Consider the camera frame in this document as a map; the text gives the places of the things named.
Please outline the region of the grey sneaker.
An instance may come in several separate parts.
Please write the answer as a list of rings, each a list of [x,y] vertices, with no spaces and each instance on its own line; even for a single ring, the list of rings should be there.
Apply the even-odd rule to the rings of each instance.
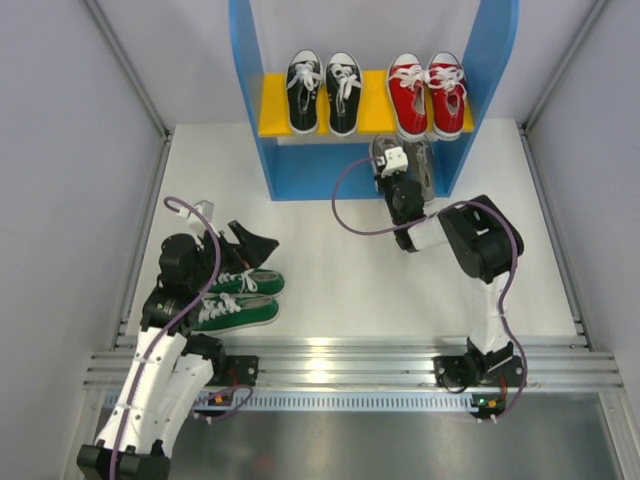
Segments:
[[[380,173],[387,163],[386,152],[396,148],[400,148],[396,137],[376,136],[369,148],[369,156],[374,159],[373,169],[376,174]]]
[[[405,141],[403,149],[407,155],[411,176],[421,185],[424,201],[426,203],[432,202],[436,197],[436,193],[434,156],[431,143],[427,138],[415,142]]]

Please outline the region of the red sneaker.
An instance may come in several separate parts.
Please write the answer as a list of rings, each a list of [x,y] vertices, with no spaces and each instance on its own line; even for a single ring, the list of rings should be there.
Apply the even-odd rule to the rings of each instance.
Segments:
[[[460,61],[450,52],[437,53],[426,71],[434,109],[434,132],[444,141],[462,133],[467,104],[466,75]]]
[[[416,55],[402,53],[392,62],[387,90],[398,135],[408,142],[420,141],[428,126],[427,87],[424,68]]]

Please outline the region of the black sneaker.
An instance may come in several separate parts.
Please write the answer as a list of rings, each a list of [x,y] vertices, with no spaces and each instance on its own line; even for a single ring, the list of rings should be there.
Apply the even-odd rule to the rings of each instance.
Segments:
[[[290,61],[285,74],[289,126],[294,134],[317,131],[317,101],[324,83],[324,69],[313,50],[301,50]]]
[[[330,132],[340,138],[355,134],[363,91],[363,75],[355,58],[346,52],[334,53],[326,66],[325,85]]]

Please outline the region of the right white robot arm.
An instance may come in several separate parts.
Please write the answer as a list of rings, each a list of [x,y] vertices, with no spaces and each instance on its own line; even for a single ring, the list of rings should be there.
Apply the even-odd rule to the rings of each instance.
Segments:
[[[436,358],[437,383],[451,393],[469,388],[490,396],[523,367],[520,349],[506,320],[505,299],[518,258],[524,253],[519,232],[486,195],[424,213],[420,184],[406,173],[374,175],[396,230],[400,249],[416,253],[445,246],[474,282],[471,332],[466,352]]]

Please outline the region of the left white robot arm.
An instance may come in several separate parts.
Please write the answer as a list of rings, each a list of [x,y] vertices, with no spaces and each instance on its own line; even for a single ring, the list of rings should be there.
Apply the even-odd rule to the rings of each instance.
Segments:
[[[210,224],[195,235],[178,233],[161,245],[160,273],[143,306],[136,350],[111,416],[76,463],[87,479],[165,479],[178,434],[199,393],[220,394],[226,384],[221,340],[196,333],[203,295],[222,273],[261,266],[275,239],[229,224],[228,242]]]

